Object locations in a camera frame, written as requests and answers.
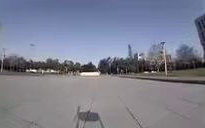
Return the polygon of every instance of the blue sky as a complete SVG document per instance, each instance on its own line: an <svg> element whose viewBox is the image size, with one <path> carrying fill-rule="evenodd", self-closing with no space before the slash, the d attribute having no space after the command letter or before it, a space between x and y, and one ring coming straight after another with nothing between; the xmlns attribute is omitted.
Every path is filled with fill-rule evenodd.
<svg viewBox="0 0 205 128"><path fill-rule="evenodd" d="M97 64L126 57L128 44L147 53L165 41L171 54L183 43L202 53L194 20L203 13L205 0L0 0L0 52Z"/></svg>

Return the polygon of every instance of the tree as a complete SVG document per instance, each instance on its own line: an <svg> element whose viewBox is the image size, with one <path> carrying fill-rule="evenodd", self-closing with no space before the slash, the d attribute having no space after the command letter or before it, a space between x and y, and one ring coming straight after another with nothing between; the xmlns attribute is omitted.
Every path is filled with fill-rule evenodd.
<svg viewBox="0 0 205 128"><path fill-rule="evenodd" d="M153 44L148 52L147 59L150 61L150 70L156 70L159 72L161 64L164 62L162 54L162 44Z"/></svg>
<svg viewBox="0 0 205 128"><path fill-rule="evenodd" d="M201 63L199 56L196 50L193 47L190 47L186 44L182 44L176 50L178 68L187 69L187 68L196 68L197 63Z"/></svg>
<svg viewBox="0 0 205 128"><path fill-rule="evenodd" d="M110 66L111 66L111 58L104 58L102 60L99 61L98 64L98 70L101 73L109 73L110 72Z"/></svg>
<svg viewBox="0 0 205 128"><path fill-rule="evenodd" d="M177 54L177 59L183 61L187 61L193 58L198 58L194 48L186 44L180 45L180 47L176 50L176 54Z"/></svg>
<svg viewBox="0 0 205 128"><path fill-rule="evenodd" d="M92 62L89 62L88 64L84 64L81 66L82 72L94 72L96 70L96 66Z"/></svg>

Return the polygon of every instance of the paved ground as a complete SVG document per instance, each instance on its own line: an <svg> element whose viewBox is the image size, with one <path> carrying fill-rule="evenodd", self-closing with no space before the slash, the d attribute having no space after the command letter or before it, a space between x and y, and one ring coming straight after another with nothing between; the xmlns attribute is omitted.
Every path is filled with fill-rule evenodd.
<svg viewBox="0 0 205 128"><path fill-rule="evenodd" d="M105 76L0 76L0 128L76 128L77 122L79 128L205 128L205 86Z"/></svg>

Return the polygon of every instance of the pole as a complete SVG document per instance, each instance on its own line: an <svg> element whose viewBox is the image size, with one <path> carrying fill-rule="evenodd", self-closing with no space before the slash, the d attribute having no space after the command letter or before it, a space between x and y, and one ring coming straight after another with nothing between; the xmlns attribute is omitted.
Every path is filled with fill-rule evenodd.
<svg viewBox="0 0 205 128"><path fill-rule="evenodd" d="M3 72L3 64L4 64L4 58L5 58L5 48L3 48L3 53L2 53L2 63L1 63L1 72Z"/></svg>
<svg viewBox="0 0 205 128"><path fill-rule="evenodd" d="M164 63L165 63L165 74L167 76L167 58L166 58L166 48L165 48L165 42L161 42L163 45L163 58L164 58Z"/></svg>
<svg viewBox="0 0 205 128"><path fill-rule="evenodd" d="M32 51L32 55L31 55L31 58L30 58L30 69L33 68L33 62L34 62L34 56L35 56L35 45L34 44L30 44L30 48L31 48L31 51Z"/></svg>

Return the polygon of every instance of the lamp post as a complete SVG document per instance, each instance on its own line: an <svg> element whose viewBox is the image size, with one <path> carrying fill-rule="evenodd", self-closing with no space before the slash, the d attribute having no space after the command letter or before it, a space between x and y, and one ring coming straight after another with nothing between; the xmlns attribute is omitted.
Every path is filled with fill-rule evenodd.
<svg viewBox="0 0 205 128"><path fill-rule="evenodd" d="M161 42L162 50L163 50L163 58L164 58L164 64L165 64L165 74L167 76L167 58L166 58L166 48L165 48L165 42Z"/></svg>
<svg viewBox="0 0 205 128"><path fill-rule="evenodd" d="M5 58L5 48L3 48L3 53L2 53L2 62L1 62L1 72L3 72L3 64L4 64L4 58Z"/></svg>

